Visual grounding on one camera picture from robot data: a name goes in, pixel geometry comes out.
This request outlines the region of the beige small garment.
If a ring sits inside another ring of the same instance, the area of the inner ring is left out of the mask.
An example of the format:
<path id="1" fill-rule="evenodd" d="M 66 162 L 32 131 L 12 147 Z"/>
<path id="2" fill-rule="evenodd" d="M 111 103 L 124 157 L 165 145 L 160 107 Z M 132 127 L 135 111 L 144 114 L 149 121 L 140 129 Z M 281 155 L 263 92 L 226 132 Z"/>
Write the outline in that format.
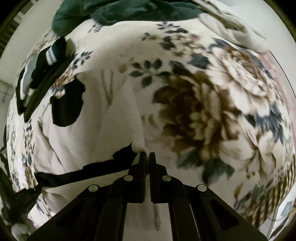
<path id="1" fill-rule="evenodd" d="M 32 114 L 36 172 L 65 174 L 131 146 L 146 152 L 130 78 L 109 69 L 79 73 L 60 98 L 47 93 Z"/>

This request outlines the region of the floral fleece bed blanket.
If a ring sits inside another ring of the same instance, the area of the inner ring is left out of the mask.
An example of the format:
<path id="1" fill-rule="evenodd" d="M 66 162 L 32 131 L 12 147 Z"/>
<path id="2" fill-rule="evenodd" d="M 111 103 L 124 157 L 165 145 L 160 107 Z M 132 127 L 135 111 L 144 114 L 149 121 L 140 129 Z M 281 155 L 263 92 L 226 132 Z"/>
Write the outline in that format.
<path id="1" fill-rule="evenodd" d="M 48 30 L 22 69 L 58 38 Z M 66 57 L 74 57 L 47 93 L 60 98 L 85 71 L 123 73 L 135 93 L 147 151 L 175 177 L 206 184 L 255 227 L 290 192 L 293 118 L 265 54 L 229 43 L 196 19 L 112 26 L 86 20 L 64 38 Z M 13 191 L 34 188 L 32 116 L 25 123 L 18 114 L 16 88 L 6 143 Z"/>

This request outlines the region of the black striped folded sock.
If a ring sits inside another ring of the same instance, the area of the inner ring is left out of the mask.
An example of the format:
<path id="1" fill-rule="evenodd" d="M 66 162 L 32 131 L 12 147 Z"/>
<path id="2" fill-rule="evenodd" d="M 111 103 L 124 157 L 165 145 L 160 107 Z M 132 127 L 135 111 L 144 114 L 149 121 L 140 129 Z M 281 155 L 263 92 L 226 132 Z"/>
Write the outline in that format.
<path id="1" fill-rule="evenodd" d="M 64 37 L 58 38 L 52 45 L 35 55 L 22 69 L 16 86 L 16 107 L 19 115 L 24 113 L 34 91 L 45 77 L 65 60 L 66 45 Z"/>

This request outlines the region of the dark green plush blanket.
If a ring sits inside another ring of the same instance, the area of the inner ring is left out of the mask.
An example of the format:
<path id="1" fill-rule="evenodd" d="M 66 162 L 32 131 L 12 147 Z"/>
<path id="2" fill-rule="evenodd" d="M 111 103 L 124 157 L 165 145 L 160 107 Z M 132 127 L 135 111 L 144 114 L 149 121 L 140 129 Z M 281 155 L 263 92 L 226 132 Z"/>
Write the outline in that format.
<path id="1" fill-rule="evenodd" d="M 182 21 L 201 13 L 193 1 L 63 1 L 53 17 L 52 30 L 57 36 L 65 37 L 88 19 L 110 26 L 121 21 Z"/>

